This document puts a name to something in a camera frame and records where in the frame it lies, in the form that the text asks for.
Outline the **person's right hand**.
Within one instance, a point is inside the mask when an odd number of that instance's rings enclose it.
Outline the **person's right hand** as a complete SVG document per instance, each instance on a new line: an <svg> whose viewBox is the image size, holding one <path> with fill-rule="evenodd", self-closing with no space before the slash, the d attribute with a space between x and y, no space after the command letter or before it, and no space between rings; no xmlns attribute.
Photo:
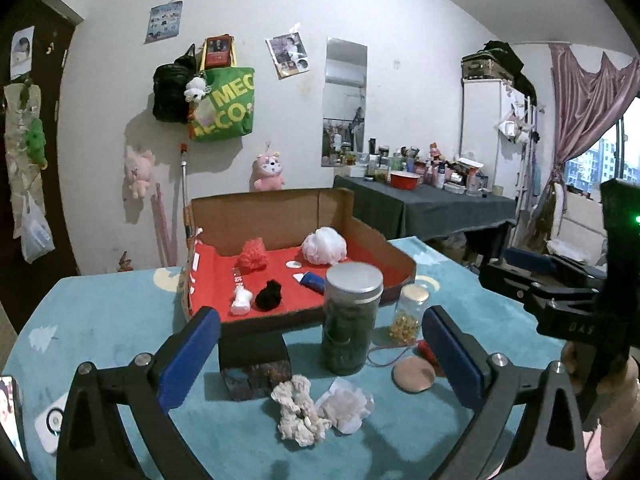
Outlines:
<svg viewBox="0 0 640 480"><path fill-rule="evenodd" d="M630 354L598 385L597 423L584 431L588 479L639 478L639 363Z"/></svg>

